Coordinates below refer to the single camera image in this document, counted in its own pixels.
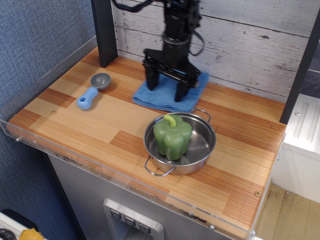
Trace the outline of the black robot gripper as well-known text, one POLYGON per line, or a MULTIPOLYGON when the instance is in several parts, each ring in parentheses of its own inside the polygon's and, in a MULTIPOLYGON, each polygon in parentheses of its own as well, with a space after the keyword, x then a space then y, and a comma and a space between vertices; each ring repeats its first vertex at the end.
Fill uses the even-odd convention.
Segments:
POLYGON ((149 90, 152 91, 158 86, 160 74, 178 81, 175 102, 181 102, 189 88, 196 87, 200 71, 189 62, 189 47, 189 44, 164 43, 162 50, 149 48, 143 50, 145 54, 143 65, 149 90))

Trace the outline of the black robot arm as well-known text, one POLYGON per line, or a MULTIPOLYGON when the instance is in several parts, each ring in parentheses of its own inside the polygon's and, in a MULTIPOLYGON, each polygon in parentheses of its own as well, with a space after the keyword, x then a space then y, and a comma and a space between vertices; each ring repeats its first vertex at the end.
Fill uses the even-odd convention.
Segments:
POLYGON ((203 41, 196 32, 201 20, 199 3, 198 0, 165 1, 162 50, 144 50, 143 65, 148 89, 156 88, 160 74, 169 77, 177 81, 176 102, 180 102, 189 89, 196 87, 201 74, 189 61, 192 36, 203 41))

